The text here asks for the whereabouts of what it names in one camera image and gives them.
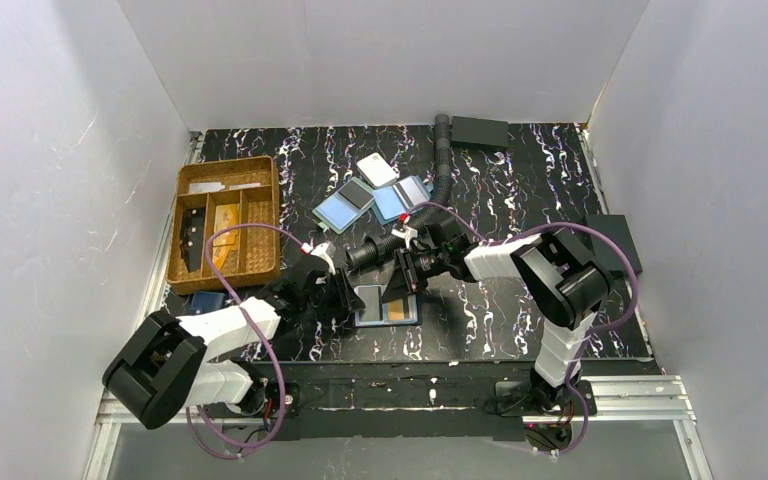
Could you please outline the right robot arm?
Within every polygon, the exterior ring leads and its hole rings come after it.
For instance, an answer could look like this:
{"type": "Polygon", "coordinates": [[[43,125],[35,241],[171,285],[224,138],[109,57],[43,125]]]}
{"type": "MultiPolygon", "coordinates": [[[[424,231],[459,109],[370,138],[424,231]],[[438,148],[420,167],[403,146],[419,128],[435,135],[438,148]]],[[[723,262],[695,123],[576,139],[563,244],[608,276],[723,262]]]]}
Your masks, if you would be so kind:
{"type": "Polygon", "coordinates": [[[518,279],[545,322],[531,374],[533,386],[554,392],[576,378],[578,350],[613,280],[574,234],[548,230],[483,241],[457,218],[440,212],[420,233],[406,232],[403,243],[395,252],[382,302],[417,294],[430,278],[442,274],[467,283],[518,279]]]}

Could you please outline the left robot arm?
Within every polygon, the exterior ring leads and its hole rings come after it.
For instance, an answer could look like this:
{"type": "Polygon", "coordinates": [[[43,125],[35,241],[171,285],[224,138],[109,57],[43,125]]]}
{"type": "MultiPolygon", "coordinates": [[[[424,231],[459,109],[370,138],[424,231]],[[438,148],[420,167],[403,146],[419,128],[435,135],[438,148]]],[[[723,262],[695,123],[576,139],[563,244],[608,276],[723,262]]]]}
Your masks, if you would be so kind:
{"type": "Polygon", "coordinates": [[[265,374],[227,355],[254,343],[269,348],[277,334],[309,314],[382,322],[380,288],[352,287],[344,269],[305,255],[238,305],[181,317],[151,313],[106,368],[102,383],[149,430],[187,407],[218,403],[244,416],[270,418],[290,395],[282,374],[265,374]]]}

